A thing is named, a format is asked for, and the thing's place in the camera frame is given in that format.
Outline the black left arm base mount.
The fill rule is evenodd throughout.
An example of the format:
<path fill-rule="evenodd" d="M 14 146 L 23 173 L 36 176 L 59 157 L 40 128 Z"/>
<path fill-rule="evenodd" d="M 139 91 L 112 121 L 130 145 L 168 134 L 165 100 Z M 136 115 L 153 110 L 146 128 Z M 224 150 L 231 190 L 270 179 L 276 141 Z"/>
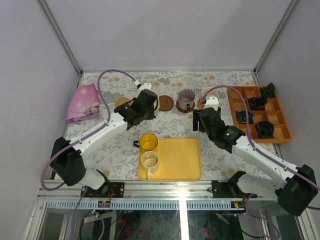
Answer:
<path fill-rule="evenodd" d="M 84 194 L 85 198 L 123 198 L 125 192 L 125 183 L 124 182 L 114 182 L 109 181 L 104 184 L 98 190 L 88 188 L 86 193 Z"/>

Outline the pink ceramic mug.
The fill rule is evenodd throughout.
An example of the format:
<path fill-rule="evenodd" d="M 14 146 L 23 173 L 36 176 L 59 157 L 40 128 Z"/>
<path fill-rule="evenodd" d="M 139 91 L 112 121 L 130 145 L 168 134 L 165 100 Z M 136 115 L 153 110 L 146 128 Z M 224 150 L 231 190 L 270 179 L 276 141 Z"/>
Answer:
<path fill-rule="evenodd" d="M 203 88 L 201 92 L 202 97 L 206 97 L 206 98 L 210 96 L 218 97 L 219 95 L 218 91 L 216 89 L 212 90 L 212 88 L 213 88 L 212 86 Z"/>

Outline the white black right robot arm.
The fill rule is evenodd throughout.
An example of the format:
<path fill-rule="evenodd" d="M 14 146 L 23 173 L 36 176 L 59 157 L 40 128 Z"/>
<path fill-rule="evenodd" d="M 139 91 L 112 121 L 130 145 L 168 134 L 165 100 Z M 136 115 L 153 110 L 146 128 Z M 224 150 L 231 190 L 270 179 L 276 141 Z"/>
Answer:
<path fill-rule="evenodd" d="M 261 196 L 276 201 L 289 214 L 300 216 L 320 189 L 314 170 L 306 164 L 298 167 L 271 154 L 239 128 L 226 125 L 220 111 L 212 107 L 194 110 L 193 130 L 206 133 L 218 148 L 242 158 L 268 176 L 261 178 L 237 171 L 229 179 L 229 194 L 236 198 L 244 193 Z"/>

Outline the purple mug black handle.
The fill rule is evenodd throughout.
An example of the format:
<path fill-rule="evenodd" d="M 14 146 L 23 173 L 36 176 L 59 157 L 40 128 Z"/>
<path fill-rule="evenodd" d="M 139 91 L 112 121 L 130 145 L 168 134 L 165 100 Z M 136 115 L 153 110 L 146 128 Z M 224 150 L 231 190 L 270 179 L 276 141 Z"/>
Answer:
<path fill-rule="evenodd" d="M 178 106 L 183 111 L 190 111 L 195 104 L 195 93 L 190 89 L 183 89 L 178 93 Z"/>

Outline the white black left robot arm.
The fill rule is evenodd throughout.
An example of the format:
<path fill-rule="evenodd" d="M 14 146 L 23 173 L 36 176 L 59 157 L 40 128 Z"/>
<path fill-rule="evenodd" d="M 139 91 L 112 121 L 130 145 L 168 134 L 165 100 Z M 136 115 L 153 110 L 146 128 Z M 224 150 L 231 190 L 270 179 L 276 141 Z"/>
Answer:
<path fill-rule="evenodd" d="M 109 119 L 79 137 L 72 140 L 63 137 L 57 139 L 52 149 L 50 167 L 67 186 L 81 184 L 92 189 L 98 197 L 105 197 L 110 190 L 108 178 L 98 169 L 87 168 L 84 159 L 111 138 L 142 121 L 154 119 L 159 105 L 159 97 L 155 92 L 142 90 L 130 103 L 116 107 Z"/>

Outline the white mug green handle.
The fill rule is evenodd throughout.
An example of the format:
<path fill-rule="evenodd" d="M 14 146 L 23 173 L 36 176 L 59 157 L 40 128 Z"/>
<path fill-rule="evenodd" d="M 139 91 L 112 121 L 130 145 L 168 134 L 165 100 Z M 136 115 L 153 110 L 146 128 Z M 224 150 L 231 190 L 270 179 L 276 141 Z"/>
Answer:
<path fill-rule="evenodd" d="M 153 110 L 156 112 L 160 109 L 160 98 L 159 95 L 156 92 L 153 92 L 156 96 L 156 99 L 153 103 Z"/>

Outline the woven rattan coaster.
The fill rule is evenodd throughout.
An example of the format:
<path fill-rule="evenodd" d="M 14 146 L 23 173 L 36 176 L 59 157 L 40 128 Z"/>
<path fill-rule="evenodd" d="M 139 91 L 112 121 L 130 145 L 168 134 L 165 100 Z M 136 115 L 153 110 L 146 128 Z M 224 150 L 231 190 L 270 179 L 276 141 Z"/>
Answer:
<path fill-rule="evenodd" d="M 127 97 L 121 97 L 115 102 L 114 106 L 115 106 L 115 108 L 117 108 L 117 107 L 119 107 L 119 106 L 121 106 L 123 104 L 128 104 L 128 105 L 131 106 L 132 103 L 133 103 L 133 99 L 129 99 Z"/>
<path fill-rule="evenodd" d="M 197 107 L 198 107 L 199 110 L 204 109 L 205 104 L 202 103 L 201 99 L 199 99 L 199 100 L 197 101 Z"/>

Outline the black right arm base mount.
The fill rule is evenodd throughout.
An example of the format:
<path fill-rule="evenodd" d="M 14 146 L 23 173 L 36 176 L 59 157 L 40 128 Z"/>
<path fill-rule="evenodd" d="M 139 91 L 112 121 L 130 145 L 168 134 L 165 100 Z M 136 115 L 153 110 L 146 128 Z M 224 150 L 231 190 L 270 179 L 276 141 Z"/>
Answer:
<path fill-rule="evenodd" d="M 214 198 L 233 199 L 245 196 L 245 193 L 240 190 L 236 183 L 229 181 L 212 180 L 211 188 Z"/>

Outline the yellow glass mug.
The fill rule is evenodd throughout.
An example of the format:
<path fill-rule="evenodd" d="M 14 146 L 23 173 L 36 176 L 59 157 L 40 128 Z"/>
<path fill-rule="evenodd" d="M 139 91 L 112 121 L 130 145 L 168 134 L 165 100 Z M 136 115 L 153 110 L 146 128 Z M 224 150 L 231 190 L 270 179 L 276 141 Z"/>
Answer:
<path fill-rule="evenodd" d="M 133 142 L 133 146 L 139 148 L 139 151 L 143 154 L 148 151 L 158 151 L 158 138 L 153 134 L 145 134 L 139 140 Z"/>

